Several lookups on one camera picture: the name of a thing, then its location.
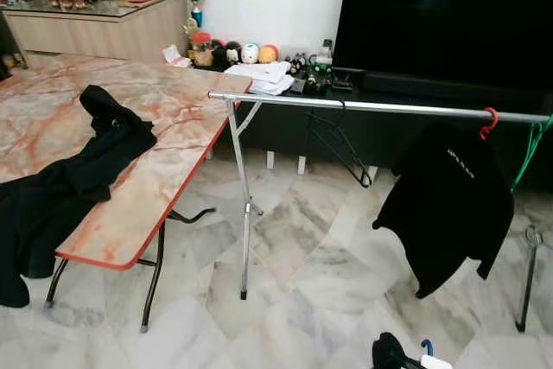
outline plush ball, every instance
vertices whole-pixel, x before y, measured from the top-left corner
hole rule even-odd
[[[269,64],[278,60],[278,49],[274,45],[265,45],[259,51],[259,63]]]
[[[242,62],[255,64],[259,57],[259,47],[255,43],[248,43],[242,48]]]

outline red hanger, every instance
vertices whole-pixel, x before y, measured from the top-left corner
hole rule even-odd
[[[499,118],[498,118],[498,112],[495,111],[495,109],[492,107],[486,107],[484,111],[489,111],[492,114],[492,118],[493,118],[492,123],[490,125],[484,125],[480,127],[480,138],[482,140],[487,140],[492,130],[495,129],[496,125],[498,125]]]

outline black hoodie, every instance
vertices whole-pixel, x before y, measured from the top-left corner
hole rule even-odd
[[[0,184],[0,305],[29,304],[20,275],[51,276],[56,247],[97,202],[110,199],[119,172],[156,143],[152,123],[99,86],[88,86],[80,103],[96,132],[84,149],[36,175]]]
[[[401,175],[372,227],[402,241],[423,298],[463,261],[487,278],[509,230],[513,200],[490,143],[451,125],[429,127],[393,169]]]

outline marble floor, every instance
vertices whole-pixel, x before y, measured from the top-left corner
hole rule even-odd
[[[251,235],[246,302],[238,299],[238,174],[233,154],[219,146],[176,205],[187,216],[218,212],[192,225],[168,222],[149,332],[139,327],[152,269],[69,263],[51,309],[42,307],[49,279],[28,281],[29,307],[0,308],[0,367],[360,369],[372,367],[371,344],[390,331],[412,357],[430,338],[456,369],[553,368],[551,251],[538,253],[527,334],[513,322],[524,273],[520,235],[536,213],[528,205],[547,216],[547,197],[518,197],[486,281],[467,261],[421,301],[398,239],[369,227],[393,185],[389,171],[364,189],[329,162],[311,162],[298,176],[293,157],[276,155],[273,170],[262,152],[247,151],[245,160],[265,211]],[[155,251],[154,243],[146,257]]]

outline table leg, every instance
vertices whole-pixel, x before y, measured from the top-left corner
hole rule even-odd
[[[148,331],[149,323],[149,310],[152,307],[152,301],[154,300],[154,293],[156,292],[157,280],[159,275],[162,272],[162,263],[163,263],[163,245],[165,242],[165,221],[159,228],[159,233],[157,234],[157,259],[154,269],[154,276],[152,277],[152,282],[149,285],[148,296],[146,297],[146,304],[144,304],[144,313],[142,317],[142,326],[140,327],[141,333],[146,333]]]
[[[204,210],[200,211],[200,213],[198,213],[192,219],[189,219],[189,218],[185,218],[184,216],[182,216],[180,213],[176,212],[175,210],[172,210],[171,212],[169,212],[169,215],[167,215],[167,218],[172,219],[172,220],[179,220],[180,222],[185,223],[185,224],[193,224],[197,220],[200,220],[200,218],[202,216],[204,216],[206,213],[211,213],[211,212],[215,212],[215,211],[217,211],[217,209],[215,209],[214,207],[210,207],[208,209],[204,209]]]
[[[48,290],[48,295],[46,296],[46,302],[44,303],[44,307],[48,309],[50,309],[54,305],[55,289],[58,287],[61,273],[64,269],[66,269],[68,262],[69,260],[67,258],[62,258],[60,265],[58,265],[58,268],[54,273],[54,277],[52,278],[52,282],[50,283],[50,289]]]

